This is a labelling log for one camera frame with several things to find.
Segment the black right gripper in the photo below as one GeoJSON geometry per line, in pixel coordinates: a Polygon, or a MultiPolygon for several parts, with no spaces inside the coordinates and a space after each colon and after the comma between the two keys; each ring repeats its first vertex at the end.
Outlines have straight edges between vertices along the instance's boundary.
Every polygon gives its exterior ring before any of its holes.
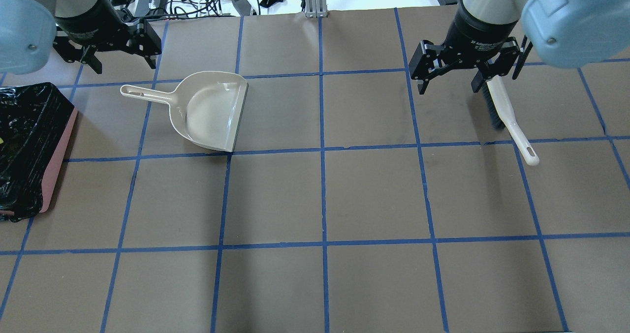
{"type": "Polygon", "coordinates": [[[419,94],[427,91],[430,80],[452,71],[461,61],[470,64],[481,61],[475,64],[478,72],[471,81],[474,93],[491,78],[507,75],[522,57],[517,39],[509,37],[516,24],[489,24],[467,11],[457,11],[445,45],[420,41],[409,62],[411,78],[417,82],[419,94]],[[497,58],[489,62],[497,53],[497,58]]]}

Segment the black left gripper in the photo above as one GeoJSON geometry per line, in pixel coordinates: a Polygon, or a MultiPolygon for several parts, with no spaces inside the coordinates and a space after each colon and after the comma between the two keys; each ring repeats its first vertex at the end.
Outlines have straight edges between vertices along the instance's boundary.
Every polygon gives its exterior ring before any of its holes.
{"type": "Polygon", "coordinates": [[[58,0],[55,20],[57,30],[65,33],[56,33],[53,48],[66,62],[87,64],[101,74],[103,65],[95,57],[97,50],[118,50],[143,57],[149,68],[156,69],[162,45],[151,23],[140,19],[127,26],[109,0],[96,0],[90,5],[58,0]]]}

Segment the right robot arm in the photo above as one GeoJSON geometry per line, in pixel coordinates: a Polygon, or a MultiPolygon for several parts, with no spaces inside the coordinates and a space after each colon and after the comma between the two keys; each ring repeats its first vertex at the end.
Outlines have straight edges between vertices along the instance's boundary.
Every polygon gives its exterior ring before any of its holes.
{"type": "Polygon", "coordinates": [[[546,64],[572,69],[629,46],[630,0],[456,1],[444,42],[421,41],[409,62],[420,94],[455,69],[477,69],[474,92],[494,77],[517,78],[532,49],[546,64]]]}

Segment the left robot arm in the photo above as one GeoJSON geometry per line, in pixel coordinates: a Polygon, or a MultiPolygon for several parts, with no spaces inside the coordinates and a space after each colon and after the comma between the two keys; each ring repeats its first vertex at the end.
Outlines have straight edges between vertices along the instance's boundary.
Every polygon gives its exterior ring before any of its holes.
{"type": "Polygon", "coordinates": [[[154,69],[162,46],[147,19],[126,23],[109,0],[0,0],[2,73],[34,73],[52,50],[100,74],[97,52],[138,55],[154,69]]]}

